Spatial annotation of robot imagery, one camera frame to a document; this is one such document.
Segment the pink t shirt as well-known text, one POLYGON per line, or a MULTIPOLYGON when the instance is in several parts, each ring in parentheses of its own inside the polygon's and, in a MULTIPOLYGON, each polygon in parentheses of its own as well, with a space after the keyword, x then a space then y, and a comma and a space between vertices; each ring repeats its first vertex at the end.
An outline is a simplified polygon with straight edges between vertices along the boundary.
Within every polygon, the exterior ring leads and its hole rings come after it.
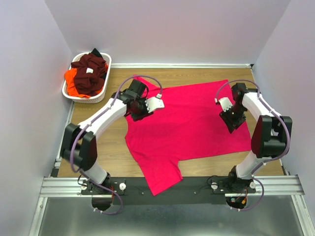
POLYGON ((127 117, 126 145, 153 195, 182 180, 178 163, 251 149, 246 124, 230 133, 216 93, 231 98, 226 81, 164 88, 165 107, 140 121, 127 117))

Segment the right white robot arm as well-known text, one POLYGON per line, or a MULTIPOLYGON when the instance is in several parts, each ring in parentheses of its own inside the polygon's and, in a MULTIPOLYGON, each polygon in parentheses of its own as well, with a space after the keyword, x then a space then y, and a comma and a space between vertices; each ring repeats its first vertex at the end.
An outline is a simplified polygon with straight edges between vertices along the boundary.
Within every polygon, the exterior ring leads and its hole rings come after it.
POLYGON ((288 153, 293 125, 291 117, 281 115, 265 101, 258 86, 248 88, 245 83, 246 80, 234 81, 232 99, 215 96, 215 104, 222 108, 219 116, 229 133, 246 121, 245 112, 250 112, 256 120, 249 154, 220 182, 223 188, 233 193, 254 188, 254 175, 268 162, 288 153))

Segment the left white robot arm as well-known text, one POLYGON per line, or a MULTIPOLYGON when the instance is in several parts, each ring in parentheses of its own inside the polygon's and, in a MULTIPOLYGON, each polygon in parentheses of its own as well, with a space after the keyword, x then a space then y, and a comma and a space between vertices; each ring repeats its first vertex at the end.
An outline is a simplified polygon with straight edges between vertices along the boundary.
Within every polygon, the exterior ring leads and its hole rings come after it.
POLYGON ((85 176, 98 194, 110 191, 110 174, 97 161, 97 140, 116 120, 131 115, 134 121, 146 118, 163 109, 163 88, 156 96, 144 96, 147 85, 131 76, 130 86, 117 89, 108 102, 88 119, 65 127, 60 157, 70 163, 73 172, 85 176))

